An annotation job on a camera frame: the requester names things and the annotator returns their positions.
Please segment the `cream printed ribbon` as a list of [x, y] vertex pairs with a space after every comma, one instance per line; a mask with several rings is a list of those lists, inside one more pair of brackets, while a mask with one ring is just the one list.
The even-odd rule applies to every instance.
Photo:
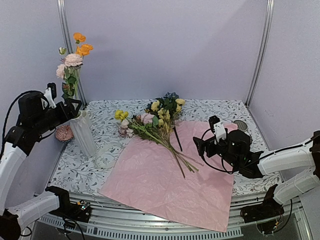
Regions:
[[102, 169], [113, 167], [123, 149], [124, 145], [121, 143], [111, 142], [106, 144], [96, 153], [93, 161], [94, 166]]

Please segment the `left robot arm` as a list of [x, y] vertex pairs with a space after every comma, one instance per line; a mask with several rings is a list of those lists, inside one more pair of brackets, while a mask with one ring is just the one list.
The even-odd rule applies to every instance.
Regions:
[[71, 203], [69, 193], [59, 187], [48, 187], [31, 200], [5, 207], [14, 177], [35, 143], [47, 138], [46, 132], [53, 132], [79, 114], [80, 100], [67, 98], [55, 103], [56, 96], [56, 91], [48, 87], [44, 92], [25, 91], [14, 99], [19, 106], [17, 123], [2, 132], [0, 152], [0, 237], [3, 240], [19, 239], [22, 230], [47, 213], [72, 220], [81, 211], [81, 206]]

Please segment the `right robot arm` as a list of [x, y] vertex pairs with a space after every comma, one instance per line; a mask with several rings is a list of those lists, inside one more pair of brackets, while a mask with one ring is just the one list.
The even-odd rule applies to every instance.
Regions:
[[268, 191], [258, 213], [269, 218], [288, 200], [304, 194], [320, 185], [320, 132], [315, 131], [310, 139], [302, 143], [274, 151], [252, 152], [251, 137], [237, 129], [227, 133], [225, 139], [212, 136], [206, 140], [194, 137], [199, 156], [204, 160], [218, 155], [232, 170], [248, 179], [257, 179], [275, 172], [304, 167], [291, 179]]

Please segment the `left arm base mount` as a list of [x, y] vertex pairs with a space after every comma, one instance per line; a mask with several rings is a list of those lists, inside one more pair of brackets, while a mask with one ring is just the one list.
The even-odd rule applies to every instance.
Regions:
[[57, 186], [45, 188], [46, 192], [51, 192], [58, 197], [59, 206], [50, 211], [51, 215], [66, 217], [77, 222], [88, 223], [91, 217], [92, 208], [88, 201], [80, 200], [77, 203], [70, 202], [69, 192]]

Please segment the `orange poppy flower stem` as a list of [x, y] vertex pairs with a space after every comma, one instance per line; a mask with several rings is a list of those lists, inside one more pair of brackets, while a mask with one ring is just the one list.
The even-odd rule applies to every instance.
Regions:
[[75, 41], [75, 52], [69, 57], [69, 65], [73, 68], [71, 74], [75, 78], [72, 84], [72, 98], [77, 98], [78, 85], [80, 80], [80, 70], [85, 56], [88, 56], [94, 49], [92, 45], [86, 43], [86, 36], [80, 32], [73, 34]]

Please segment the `pink wrapping paper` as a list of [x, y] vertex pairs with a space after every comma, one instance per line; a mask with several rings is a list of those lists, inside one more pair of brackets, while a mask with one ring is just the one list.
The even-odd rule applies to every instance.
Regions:
[[209, 124], [182, 121], [177, 134], [183, 153], [198, 162], [198, 172], [183, 165], [183, 177], [170, 151], [135, 137], [120, 154], [100, 193], [169, 221], [226, 232], [234, 177], [221, 172], [224, 165], [219, 156], [202, 160], [193, 141], [193, 137], [212, 136]]

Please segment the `pink peony flower stem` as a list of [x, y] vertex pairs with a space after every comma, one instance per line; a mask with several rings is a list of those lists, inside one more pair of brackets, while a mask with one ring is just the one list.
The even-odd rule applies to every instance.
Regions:
[[60, 62], [56, 69], [56, 76], [62, 80], [62, 97], [64, 99], [75, 99], [78, 94], [83, 56], [78, 52], [70, 53], [61, 58]]

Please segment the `white ribbed ceramic vase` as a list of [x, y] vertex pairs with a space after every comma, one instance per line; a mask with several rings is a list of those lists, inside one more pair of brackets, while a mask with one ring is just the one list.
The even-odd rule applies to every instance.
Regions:
[[82, 152], [87, 157], [95, 156], [97, 154], [97, 146], [91, 132], [92, 123], [88, 112], [86, 110], [80, 110], [78, 116], [71, 119], [69, 124]]

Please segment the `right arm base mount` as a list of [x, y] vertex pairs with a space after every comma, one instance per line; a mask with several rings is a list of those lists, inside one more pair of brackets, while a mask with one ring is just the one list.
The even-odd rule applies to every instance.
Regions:
[[245, 223], [256, 222], [284, 214], [283, 205], [274, 200], [274, 192], [277, 186], [278, 184], [275, 184], [269, 188], [262, 203], [248, 205], [240, 210], [240, 216]]

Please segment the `artificial flower bouquet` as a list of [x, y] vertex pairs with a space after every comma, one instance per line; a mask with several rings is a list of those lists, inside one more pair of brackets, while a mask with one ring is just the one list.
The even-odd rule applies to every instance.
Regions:
[[194, 158], [178, 151], [171, 144], [173, 128], [169, 119], [160, 118], [151, 113], [133, 115], [130, 118], [127, 111], [120, 109], [115, 111], [114, 117], [120, 121], [118, 127], [120, 136], [124, 138], [138, 137], [141, 140], [154, 142], [167, 149], [175, 159], [183, 177], [185, 177], [185, 173], [182, 166], [185, 166], [192, 173], [199, 171], [195, 166], [198, 162]]

